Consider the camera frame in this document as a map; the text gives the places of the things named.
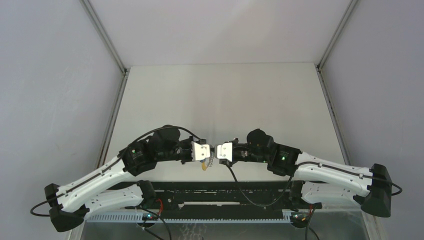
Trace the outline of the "metal keyring with yellow tag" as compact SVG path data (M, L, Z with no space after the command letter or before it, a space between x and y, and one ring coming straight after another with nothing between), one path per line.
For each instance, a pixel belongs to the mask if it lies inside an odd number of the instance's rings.
M208 168L211 168L213 166L214 159L213 158L204 159L204 160L201 160L200 162L201 162L201 169L203 171L206 171Z

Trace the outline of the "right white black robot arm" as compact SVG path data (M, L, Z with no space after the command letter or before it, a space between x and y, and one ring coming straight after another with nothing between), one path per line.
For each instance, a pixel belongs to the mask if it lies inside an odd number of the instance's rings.
M237 162L265 163L273 174L288 176L293 207L307 203L357 206L373 216L391 216L394 183L384 165L368 168L324 160L276 143L259 128L249 132L246 141L239 143L235 138L218 147L221 162L229 167Z

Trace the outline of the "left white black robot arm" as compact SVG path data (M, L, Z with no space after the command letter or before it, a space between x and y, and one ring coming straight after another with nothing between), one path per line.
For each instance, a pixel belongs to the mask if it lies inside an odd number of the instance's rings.
M149 180L137 180L159 162L200 161L207 140L190 130L164 125L150 130L86 176L65 185L44 188L49 217L59 233L72 230L91 216L124 207L153 207L157 196Z

